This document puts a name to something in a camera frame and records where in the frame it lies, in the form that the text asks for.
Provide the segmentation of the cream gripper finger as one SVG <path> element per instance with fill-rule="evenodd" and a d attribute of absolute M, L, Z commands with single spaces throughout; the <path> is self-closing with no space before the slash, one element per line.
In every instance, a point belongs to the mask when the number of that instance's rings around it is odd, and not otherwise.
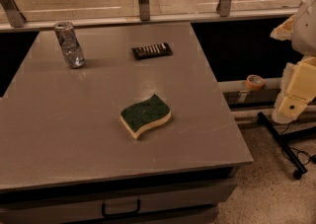
<path fill-rule="evenodd" d="M 298 63 L 287 63 L 280 81 L 272 119 L 288 124 L 304 112 L 316 98 L 316 58 L 303 57 Z"/>
<path fill-rule="evenodd" d="M 293 24 L 295 21 L 295 16 L 292 15 L 286 19 L 282 24 L 273 29 L 270 34 L 271 38 L 277 40 L 291 40 L 293 34 Z"/>

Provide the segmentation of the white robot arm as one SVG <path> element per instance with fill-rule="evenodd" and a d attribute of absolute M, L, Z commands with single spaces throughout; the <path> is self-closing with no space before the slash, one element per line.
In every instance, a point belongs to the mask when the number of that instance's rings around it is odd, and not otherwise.
<path fill-rule="evenodd" d="M 276 97 L 273 121 L 291 123 L 316 98 L 316 0 L 302 0 L 298 11 L 274 28 L 271 37 L 290 40 L 303 55 L 296 64 L 287 62 Z"/>

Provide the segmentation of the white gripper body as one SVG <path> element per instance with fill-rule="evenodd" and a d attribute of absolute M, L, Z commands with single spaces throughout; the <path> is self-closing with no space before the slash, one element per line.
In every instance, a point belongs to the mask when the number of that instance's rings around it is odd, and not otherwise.
<path fill-rule="evenodd" d="M 292 48 L 303 55 L 302 61 L 316 66 L 316 27 L 307 21 L 295 22 L 291 40 Z"/>

